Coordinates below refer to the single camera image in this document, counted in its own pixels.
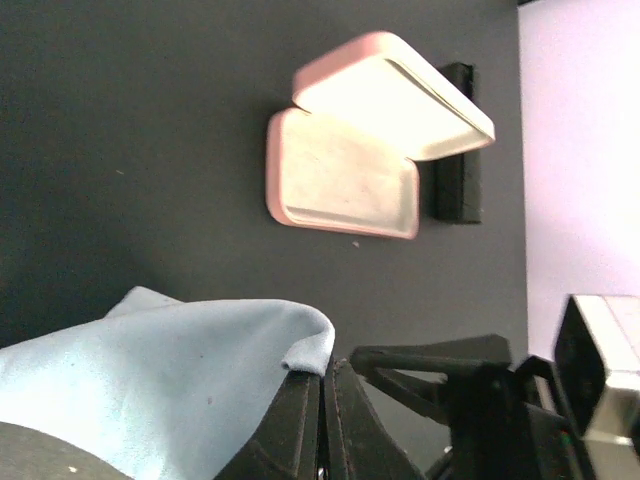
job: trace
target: black object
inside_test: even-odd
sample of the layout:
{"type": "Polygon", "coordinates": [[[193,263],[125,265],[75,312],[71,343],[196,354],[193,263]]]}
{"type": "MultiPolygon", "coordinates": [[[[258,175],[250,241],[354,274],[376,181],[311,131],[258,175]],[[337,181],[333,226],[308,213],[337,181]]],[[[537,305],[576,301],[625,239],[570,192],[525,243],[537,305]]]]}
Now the black object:
{"type": "Polygon", "coordinates": [[[218,480],[594,480],[567,418],[553,365],[529,357],[511,371],[497,335],[423,346],[356,348],[323,381],[289,373],[262,423],[218,480]],[[447,376],[427,382],[395,369],[447,376]],[[448,425],[452,448],[425,474],[382,427],[357,374],[420,415],[448,425]],[[555,409],[532,395],[536,377],[555,409]]]}
{"type": "MultiPolygon", "coordinates": [[[[472,65],[452,63],[441,68],[440,73],[473,101],[477,74],[472,65]]],[[[481,223],[482,185],[478,150],[436,160],[433,174],[434,218],[455,224],[481,223]]]]}
{"type": "Polygon", "coordinates": [[[316,375],[289,373],[254,435],[216,480],[315,480],[323,478],[320,471],[331,480],[424,480],[346,360],[330,363],[322,386],[316,375]]]}

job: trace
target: case lid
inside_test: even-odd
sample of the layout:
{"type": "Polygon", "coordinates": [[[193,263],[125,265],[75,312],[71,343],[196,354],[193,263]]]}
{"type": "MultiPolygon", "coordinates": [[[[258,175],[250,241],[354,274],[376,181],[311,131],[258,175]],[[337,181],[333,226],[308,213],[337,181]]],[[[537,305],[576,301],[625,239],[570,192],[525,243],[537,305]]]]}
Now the case lid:
{"type": "Polygon", "coordinates": [[[294,102],[350,123],[411,160],[435,160],[495,140],[493,122],[411,48],[369,33],[298,70],[294,102]]]}

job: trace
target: light blue cloth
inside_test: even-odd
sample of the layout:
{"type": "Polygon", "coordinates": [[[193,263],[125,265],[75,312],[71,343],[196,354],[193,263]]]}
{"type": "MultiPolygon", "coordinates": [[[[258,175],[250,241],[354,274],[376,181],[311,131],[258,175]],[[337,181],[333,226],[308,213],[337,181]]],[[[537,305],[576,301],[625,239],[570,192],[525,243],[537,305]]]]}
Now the light blue cloth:
{"type": "Polygon", "coordinates": [[[311,307],[163,298],[0,350],[0,421],[136,480],[211,480],[255,431],[283,365],[325,372],[335,333],[311,307]]]}

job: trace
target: open case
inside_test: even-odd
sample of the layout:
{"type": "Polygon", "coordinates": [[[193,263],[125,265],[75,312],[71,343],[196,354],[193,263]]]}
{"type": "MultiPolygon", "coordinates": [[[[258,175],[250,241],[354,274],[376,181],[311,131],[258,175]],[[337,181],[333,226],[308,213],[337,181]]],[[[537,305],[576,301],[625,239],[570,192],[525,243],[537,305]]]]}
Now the open case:
{"type": "Polygon", "coordinates": [[[291,226],[413,238],[414,161],[484,147],[492,121],[396,35],[356,38],[295,74],[267,134],[267,206],[291,226]]]}

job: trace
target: camera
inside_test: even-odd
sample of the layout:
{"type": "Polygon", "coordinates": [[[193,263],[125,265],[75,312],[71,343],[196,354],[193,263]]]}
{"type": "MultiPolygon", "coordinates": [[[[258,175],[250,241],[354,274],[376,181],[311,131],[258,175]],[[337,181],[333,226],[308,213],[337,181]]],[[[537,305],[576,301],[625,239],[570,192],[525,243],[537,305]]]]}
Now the camera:
{"type": "Polygon", "coordinates": [[[640,478],[640,297],[571,296],[555,363],[597,478],[640,478]]]}

